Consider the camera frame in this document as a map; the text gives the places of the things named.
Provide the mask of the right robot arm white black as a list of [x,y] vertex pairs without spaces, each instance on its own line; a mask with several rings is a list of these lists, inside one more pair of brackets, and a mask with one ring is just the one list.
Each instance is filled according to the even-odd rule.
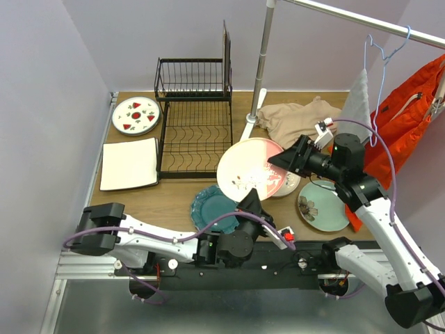
[[364,154],[354,134],[336,135],[330,155],[302,135],[268,162],[301,177],[316,174],[333,181],[338,197],[369,229],[391,266],[382,266],[341,237],[323,245],[321,267],[357,276],[382,297],[399,326],[410,328],[444,312],[444,275],[392,212],[393,203],[379,181],[364,172]]

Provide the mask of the mint green plate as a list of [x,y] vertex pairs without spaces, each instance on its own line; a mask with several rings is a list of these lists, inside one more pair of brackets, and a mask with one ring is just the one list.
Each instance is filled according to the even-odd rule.
[[310,226],[322,232],[338,232],[349,224],[344,203],[331,181],[316,180],[306,184],[298,194],[297,208]]

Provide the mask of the pink plate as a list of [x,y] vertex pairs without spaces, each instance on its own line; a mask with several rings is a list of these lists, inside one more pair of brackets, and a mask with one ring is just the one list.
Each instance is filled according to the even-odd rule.
[[286,179],[286,171],[268,162],[283,148],[267,138],[249,138],[231,146],[220,158],[217,183],[233,201],[240,202],[252,189],[260,200],[274,195]]

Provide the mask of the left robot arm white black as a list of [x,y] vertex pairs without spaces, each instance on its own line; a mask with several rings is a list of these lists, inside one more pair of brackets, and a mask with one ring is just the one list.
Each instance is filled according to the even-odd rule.
[[253,254],[259,237],[276,236],[273,218],[258,194],[249,194],[228,213],[197,232],[180,232],[144,223],[118,202],[85,207],[76,232],[63,246],[80,255],[110,255],[140,275],[154,266],[151,253],[197,267],[223,263],[240,267]]

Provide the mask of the beige plate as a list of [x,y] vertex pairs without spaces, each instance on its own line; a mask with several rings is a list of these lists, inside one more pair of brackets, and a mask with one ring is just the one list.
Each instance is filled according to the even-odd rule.
[[283,185],[273,194],[273,197],[281,198],[290,195],[298,188],[300,180],[301,180],[300,176],[288,172],[286,174],[286,178],[284,180]]

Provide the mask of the teal scalloped plate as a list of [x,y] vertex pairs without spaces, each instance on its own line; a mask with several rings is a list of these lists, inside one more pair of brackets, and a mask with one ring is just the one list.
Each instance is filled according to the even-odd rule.
[[[202,230],[214,219],[234,212],[237,202],[223,194],[218,185],[209,186],[201,190],[191,203],[191,220],[197,230]],[[238,226],[235,216],[224,218],[210,227],[212,232],[229,234]]]

